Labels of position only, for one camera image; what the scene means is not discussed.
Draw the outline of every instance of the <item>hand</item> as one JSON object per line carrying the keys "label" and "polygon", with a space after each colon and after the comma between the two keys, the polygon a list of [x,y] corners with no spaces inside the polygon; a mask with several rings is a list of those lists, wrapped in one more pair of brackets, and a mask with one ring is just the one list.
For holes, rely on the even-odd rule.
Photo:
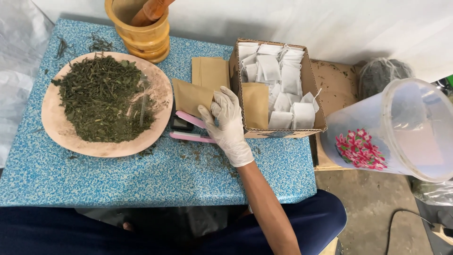
{"label": "hand", "polygon": [[254,160],[252,151],[244,139],[241,107],[237,96],[226,87],[214,92],[211,112],[219,121],[216,126],[206,107],[198,106],[209,136],[225,152],[234,167],[242,167]]}

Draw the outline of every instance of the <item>plate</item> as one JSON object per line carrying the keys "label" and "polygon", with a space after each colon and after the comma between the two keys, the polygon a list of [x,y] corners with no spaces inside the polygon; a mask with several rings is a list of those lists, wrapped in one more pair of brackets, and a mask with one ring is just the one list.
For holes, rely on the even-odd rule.
{"label": "plate", "polygon": [[[82,55],[73,59],[71,63],[81,62],[85,58],[93,59],[95,54],[101,54],[101,52]],[[104,52],[103,54],[104,56],[112,56],[118,62],[122,60],[135,61],[135,66],[148,76],[152,87],[147,93],[150,98],[157,102],[155,104],[156,109],[153,109],[156,120],[151,124],[150,129],[143,131],[136,139],[128,142],[84,141],[76,134],[73,124],[66,119],[64,106],[60,106],[62,103],[59,95],[60,88],[51,83],[44,95],[41,108],[44,130],[57,144],[80,154],[93,157],[124,157],[136,154],[151,146],[167,126],[173,105],[172,87],[164,72],[144,59],[117,52]],[[68,63],[53,79],[62,79],[70,70]]]}

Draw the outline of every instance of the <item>white wall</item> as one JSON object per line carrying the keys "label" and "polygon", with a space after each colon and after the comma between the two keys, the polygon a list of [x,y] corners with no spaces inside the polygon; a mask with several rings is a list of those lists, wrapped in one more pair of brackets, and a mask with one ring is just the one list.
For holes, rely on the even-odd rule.
{"label": "white wall", "polygon": [[[33,0],[58,17],[110,25],[103,0]],[[171,35],[233,45],[237,37],[308,47],[312,59],[391,57],[428,82],[453,74],[451,0],[177,0]]]}

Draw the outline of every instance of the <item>cardboard box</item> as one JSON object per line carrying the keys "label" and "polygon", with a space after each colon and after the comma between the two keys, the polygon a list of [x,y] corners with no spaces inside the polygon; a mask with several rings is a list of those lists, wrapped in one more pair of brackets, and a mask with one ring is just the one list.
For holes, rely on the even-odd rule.
{"label": "cardboard box", "polygon": [[[323,103],[322,103],[322,96],[316,97],[316,101],[320,107],[319,111],[315,115],[314,121],[314,129],[299,129],[299,130],[288,130],[288,129],[254,129],[254,128],[247,128],[245,119],[247,116],[244,114],[244,102],[242,101],[242,82],[241,82],[241,73],[239,72],[239,51],[237,47],[238,42],[256,42],[258,45],[263,43],[273,44],[273,45],[281,45],[282,43],[274,43],[274,42],[266,42],[266,41],[258,41],[258,40],[251,40],[251,39],[243,39],[239,38],[236,41],[234,46],[233,52],[231,54],[229,65],[230,65],[230,79],[231,79],[231,90],[238,96],[239,103],[241,104],[242,108],[242,116],[244,116],[243,123],[244,123],[244,137],[245,138],[301,138],[305,136],[309,136],[321,131],[325,131],[327,129],[326,119],[324,117],[324,110],[323,110]],[[299,45],[291,45],[291,47],[297,47],[304,49],[304,58],[301,61],[302,68],[300,70],[300,78],[302,80],[302,91],[304,95],[308,92],[311,92],[314,95],[318,93],[318,86],[315,77],[313,74],[312,66],[310,63],[310,58],[308,57],[307,48],[304,46]]]}
{"label": "cardboard box", "polygon": [[[321,60],[311,60],[316,84],[322,88],[319,94],[324,113],[329,114],[343,109],[358,101],[359,72],[361,67],[331,63]],[[333,163],[321,147],[320,134],[310,136],[315,171],[346,170]]]}

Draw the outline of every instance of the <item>table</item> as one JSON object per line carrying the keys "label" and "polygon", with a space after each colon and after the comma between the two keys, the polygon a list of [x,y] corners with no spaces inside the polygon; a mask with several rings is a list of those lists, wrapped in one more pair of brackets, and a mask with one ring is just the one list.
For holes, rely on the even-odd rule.
{"label": "table", "polygon": [[[89,52],[91,33],[127,50],[110,26],[59,19],[39,68],[22,122],[0,179],[0,206],[165,207],[246,204],[235,169],[215,144],[169,137],[169,126],[149,155],[97,158],[57,145],[43,130],[41,104],[51,78],[73,59],[55,58],[58,37],[79,56]],[[171,78],[191,81],[191,57],[229,59],[231,46],[177,37],[157,64]],[[195,128],[193,133],[207,135]],[[316,193],[308,137],[248,139],[258,167],[281,203]]]}

